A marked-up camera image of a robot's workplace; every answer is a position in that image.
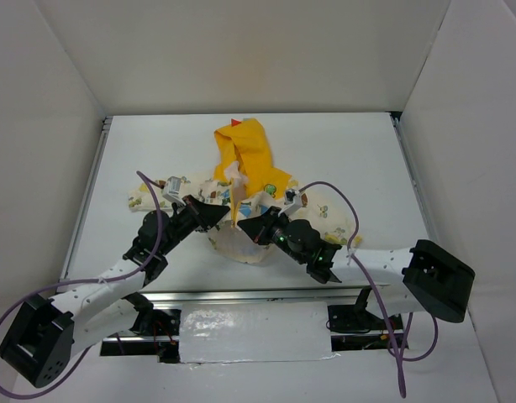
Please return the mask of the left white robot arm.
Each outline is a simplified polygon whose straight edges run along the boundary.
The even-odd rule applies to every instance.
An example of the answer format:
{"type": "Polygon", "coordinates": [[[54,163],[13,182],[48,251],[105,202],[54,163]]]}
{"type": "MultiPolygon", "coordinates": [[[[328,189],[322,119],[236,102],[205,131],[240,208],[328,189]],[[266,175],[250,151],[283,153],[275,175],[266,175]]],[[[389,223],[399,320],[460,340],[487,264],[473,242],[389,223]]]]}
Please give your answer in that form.
{"type": "Polygon", "coordinates": [[[166,255],[194,231],[215,228],[228,206],[185,196],[168,215],[145,215],[131,248],[113,267],[89,280],[73,280],[68,291],[50,298],[37,291],[22,302],[0,344],[0,358],[32,386],[56,380],[70,359],[103,338],[125,329],[142,335],[154,314],[138,295],[166,268],[166,255]]]}

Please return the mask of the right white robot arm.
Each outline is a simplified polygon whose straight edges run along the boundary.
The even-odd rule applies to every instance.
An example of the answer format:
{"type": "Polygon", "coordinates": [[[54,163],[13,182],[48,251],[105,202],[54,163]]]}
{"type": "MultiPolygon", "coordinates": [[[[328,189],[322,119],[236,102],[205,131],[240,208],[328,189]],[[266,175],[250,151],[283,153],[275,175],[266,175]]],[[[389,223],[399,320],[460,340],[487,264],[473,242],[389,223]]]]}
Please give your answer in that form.
{"type": "Polygon", "coordinates": [[[320,284],[367,281],[380,285],[355,307],[355,320],[374,328],[390,315],[426,311],[445,322],[463,322],[474,270],[441,248],[420,239],[410,249],[368,250],[353,253],[321,238],[306,219],[290,219],[277,207],[258,217],[239,221],[253,243],[278,247],[304,265],[320,284]]]}

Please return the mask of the cream printed hooded kids jacket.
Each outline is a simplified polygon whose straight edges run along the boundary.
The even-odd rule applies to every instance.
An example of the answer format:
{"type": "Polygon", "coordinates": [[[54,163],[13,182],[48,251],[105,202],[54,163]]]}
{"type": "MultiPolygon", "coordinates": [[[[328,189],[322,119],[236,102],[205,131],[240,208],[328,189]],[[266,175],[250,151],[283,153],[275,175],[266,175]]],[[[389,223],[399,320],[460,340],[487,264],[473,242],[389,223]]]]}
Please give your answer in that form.
{"type": "MultiPolygon", "coordinates": [[[[220,162],[211,173],[182,175],[179,195],[223,205],[230,213],[208,240],[219,254],[243,264],[259,264],[271,251],[253,243],[238,228],[238,222],[257,217],[269,207],[284,208],[285,193],[300,190],[297,179],[273,165],[265,129],[255,119],[234,120],[218,128],[214,138],[220,162]]],[[[291,219],[307,219],[327,242],[346,245],[355,223],[345,207],[329,200],[322,189],[312,187],[301,195],[301,207],[291,219]]]]}

